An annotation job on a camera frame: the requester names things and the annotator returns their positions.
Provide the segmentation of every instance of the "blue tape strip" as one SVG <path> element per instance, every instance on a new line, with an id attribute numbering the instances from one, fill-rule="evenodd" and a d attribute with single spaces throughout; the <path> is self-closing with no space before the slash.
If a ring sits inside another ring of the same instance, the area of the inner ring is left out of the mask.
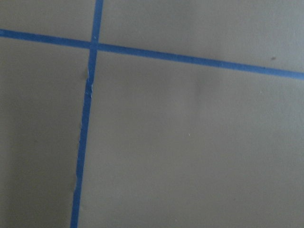
<path id="1" fill-rule="evenodd" d="M 93 28 L 92 28 L 92 37 L 90 43 L 90 55 L 88 62 L 89 77 L 86 80 L 84 107 L 82 110 L 81 132 L 80 132 L 77 167 L 76 167 L 77 182 L 76 182 L 76 187 L 73 197 L 73 207 L 72 207 L 71 224 L 70 224 L 71 228 L 77 228 L 78 225 L 81 186 L 82 186 L 82 178 L 83 178 L 83 171 L 85 164 L 86 141 L 87 141 L 88 126 L 89 126 L 89 117 L 90 117 L 90 109 L 91 109 L 91 101 L 92 101 L 92 91 L 93 91 L 93 83 L 94 83 L 94 74 L 95 74 L 95 66 L 96 66 L 96 58 L 97 58 L 97 47 L 98 47 L 99 31 L 101 25 L 102 9 L 103 9 L 103 0 L 96 0 Z"/>
<path id="2" fill-rule="evenodd" d="M 191 57 L 191 56 L 183 56 L 177 54 L 170 54 L 158 51 L 149 51 L 149 50 L 142 50 L 136 49 L 131 47 L 122 47 L 116 45 L 109 45 L 109 44 L 99 44 L 98 50 L 106 51 L 106 52 L 114 52 L 119 54 L 127 54 L 133 56 L 141 56 L 141 57 L 148 57 L 148 58 L 156 58 L 156 59 L 164 59 L 182 63 L 190 63 L 196 65 L 203 65 L 209 67 L 219 67 L 225 69 L 232 69 L 232 70 L 239 70 L 239 71 L 247 71 L 265 75 L 275 75 L 275 76 L 282 76 L 282 77 L 290 77 L 296 79 L 304 79 L 304 73 L 295 72 L 295 71 L 288 71 L 288 70 L 280 70 L 262 66 L 253 66 L 253 65 L 246 65 L 240 63 L 232 63 L 208 58 L 199 58 L 199 57 Z"/>
<path id="3" fill-rule="evenodd" d="M 98 46 L 98 50 L 106 51 L 106 52 L 114 52 L 119 54 L 127 54 L 127 55 L 134 55 L 134 56 L 141 56 L 141 57 L 148 57 L 148 58 L 156 58 L 156 59 L 164 59 L 176 62 L 183 62 L 183 63 L 191 63 L 196 65 L 203 65 L 203 66 L 210 66 L 210 67 L 219 67 L 225 69 L 232 69 L 232 70 L 239 70 L 239 71 L 247 71 L 265 75 L 275 75 L 275 76 L 282 76 L 282 77 L 290 77 L 295 79 L 304 79 L 304 73 L 302 72 L 295 72 L 295 71 L 288 71 L 288 70 L 281 70 L 263 66 L 253 66 L 247 64 L 240 64 L 240 63 L 233 63 L 233 62 L 226 62 L 208 58 L 199 58 L 199 57 L 191 57 L 191 56 L 184 56 L 184 55 L 177 55 L 177 54 L 170 54 L 158 51 L 149 51 L 131 47 L 121 47 L 116 45 L 109 45 L 109 44 L 98 44 L 99 33 L 97 33 L 97 28 L 100 26 L 100 22 L 93 24 L 92 29 L 92 38 L 91 42 L 81 41 L 76 39 L 67 39 L 67 38 L 59 38 L 59 37 L 52 37 L 52 36 L 45 36 L 39 34 L 32 34 L 26 32 L 16 32 L 11 30 L 0 29 L 0 37 L 7 37 L 7 38 L 14 38 L 14 39 L 22 39 L 22 40 L 29 40 L 35 42 L 42 42 L 42 43 L 49 43 L 49 44 L 57 44 L 63 46 L 70 46 L 76 48 L 89 48 L 95 49 Z"/>
<path id="4" fill-rule="evenodd" d="M 6 29 L 0 29 L 0 37 L 22 39 L 22 40 L 70 46 L 70 47 L 76 47 L 76 48 L 90 48 L 90 45 L 91 45 L 91 43 L 88 41 L 45 36 L 45 35 L 32 34 L 32 33 L 27 33 L 27 32 L 16 32 L 16 31 L 11 31 L 11 30 L 6 30 Z"/>

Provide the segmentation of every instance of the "painted wall surface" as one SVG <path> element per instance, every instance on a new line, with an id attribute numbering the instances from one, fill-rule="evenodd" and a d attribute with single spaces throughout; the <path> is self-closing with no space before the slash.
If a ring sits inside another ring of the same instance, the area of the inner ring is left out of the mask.
<path id="1" fill-rule="evenodd" d="M 302 228 L 304 2 L 96 2 L 0 0 L 0 228 Z"/>

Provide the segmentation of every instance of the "drywall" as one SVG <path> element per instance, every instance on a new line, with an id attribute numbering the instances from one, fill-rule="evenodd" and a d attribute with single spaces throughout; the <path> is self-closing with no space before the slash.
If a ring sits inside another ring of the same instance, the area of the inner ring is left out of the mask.
<path id="1" fill-rule="evenodd" d="M 304 81 L 99 53 L 79 227 L 301 227 Z"/>
<path id="2" fill-rule="evenodd" d="M 68 227 L 88 51 L 0 38 L 0 227 Z"/>
<path id="3" fill-rule="evenodd" d="M 302 0 L 107 0 L 101 41 L 303 71 Z"/>
<path id="4" fill-rule="evenodd" d="M 94 0 L 1 0 L 0 28 L 90 40 Z"/>

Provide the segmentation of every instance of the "blue painter's tape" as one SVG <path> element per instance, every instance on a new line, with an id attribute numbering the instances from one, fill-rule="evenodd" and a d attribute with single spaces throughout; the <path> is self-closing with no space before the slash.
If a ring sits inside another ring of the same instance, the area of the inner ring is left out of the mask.
<path id="1" fill-rule="evenodd" d="M 70 224 L 71 228 L 77 228 L 78 226 L 82 178 L 83 178 L 85 155 L 86 155 L 86 141 L 87 141 L 87 132 L 89 127 L 89 117 L 90 117 L 90 109 L 91 109 L 91 101 L 92 101 L 92 92 L 93 92 L 96 58 L 97 58 L 99 31 L 101 26 L 102 9 L 103 9 L 103 0 L 96 0 L 93 28 L 92 28 L 92 37 L 90 42 L 90 55 L 88 62 L 89 77 L 86 80 L 84 107 L 82 110 L 81 132 L 80 132 L 77 167 L 76 167 L 77 181 L 76 181 L 76 187 L 73 197 L 73 207 L 72 207 L 71 224 Z"/>
<path id="2" fill-rule="evenodd" d="M 268 68 L 263 66 L 254 66 L 254 65 L 246 65 L 241 63 L 233 63 L 233 62 L 226 62 L 208 58 L 199 58 L 199 57 L 191 57 L 191 56 L 183 56 L 177 54 L 170 54 L 158 51 L 149 51 L 149 50 L 142 50 L 136 49 L 131 47 L 122 47 L 122 46 L 115 46 L 109 44 L 99 44 L 98 50 L 106 51 L 106 52 L 114 52 L 119 54 L 127 54 L 133 56 L 141 56 L 141 57 L 148 57 L 148 58 L 156 58 L 156 59 L 164 59 L 182 63 L 190 63 L 190 64 L 197 64 L 209 67 L 219 67 L 225 69 L 232 69 L 232 70 L 239 70 L 239 71 L 247 71 L 253 72 L 258 74 L 265 74 L 265 75 L 275 75 L 275 76 L 282 76 L 282 77 L 290 77 L 296 79 L 304 79 L 304 73 L 302 72 L 295 72 L 295 71 L 288 71 L 288 70 L 280 70 L 274 68 Z"/>
<path id="3" fill-rule="evenodd" d="M 76 47 L 76 48 L 90 48 L 90 44 L 91 44 L 88 41 L 45 36 L 45 35 L 32 34 L 32 33 L 27 33 L 27 32 L 16 32 L 16 31 L 5 30 L 5 29 L 0 29 L 0 37 L 22 39 L 22 40 L 70 46 L 70 47 Z"/>
<path id="4" fill-rule="evenodd" d="M 99 7 L 97 10 L 99 12 L 101 12 L 102 6 L 97 6 L 97 7 Z M 233 63 L 233 62 L 200 58 L 200 57 L 177 55 L 177 54 L 143 50 L 143 49 L 137 49 L 137 48 L 131 48 L 131 47 L 122 47 L 122 46 L 109 45 L 109 44 L 98 44 L 99 30 L 100 30 L 100 29 L 97 29 L 98 27 L 100 27 L 100 21 L 93 24 L 91 42 L 76 40 L 76 39 L 67 39 L 67 38 L 59 38 L 59 37 L 45 36 L 45 35 L 39 35 L 39 34 L 32 34 L 32 33 L 26 33 L 26 32 L 16 32 L 16 31 L 5 30 L 5 29 L 0 29 L 0 37 L 29 40 L 29 41 L 70 46 L 70 47 L 76 47 L 76 48 L 89 48 L 89 49 L 98 48 L 98 50 L 101 50 L 101 51 L 114 52 L 114 53 L 119 53 L 119 54 L 164 59 L 164 60 L 169 60 L 169 61 L 191 63 L 191 64 L 197 64 L 197 65 L 203 65 L 203 66 L 210 66 L 210 67 L 213 66 L 213 67 L 219 67 L 219 68 L 225 68 L 225 69 L 240 70 L 240 71 L 247 71 L 247 72 L 253 72 L 253 73 L 258 73 L 258 74 L 275 75 L 275 76 L 282 76 L 282 77 L 290 77 L 290 78 L 302 79 L 302 80 L 304 79 L 304 73 L 302 73 L 302 72 L 281 70 L 281 69 L 275 69 L 275 68 L 269 68 L 269 67 L 263 67 L 263 66 L 247 65 L 247 64 L 241 64 L 241 63 Z"/>

